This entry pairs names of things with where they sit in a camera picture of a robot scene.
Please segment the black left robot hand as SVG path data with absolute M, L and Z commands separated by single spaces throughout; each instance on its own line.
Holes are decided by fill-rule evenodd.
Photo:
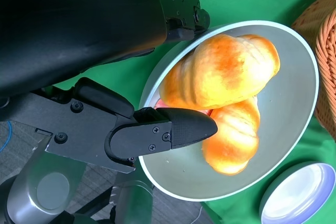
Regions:
M 45 150 L 123 173 L 134 159 L 217 132 L 194 110 L 143 108 L 81 78 L 92 67 L 150 54 L 209 27 L 199 0 L 1 0 L 1 120 L 50 136 Z

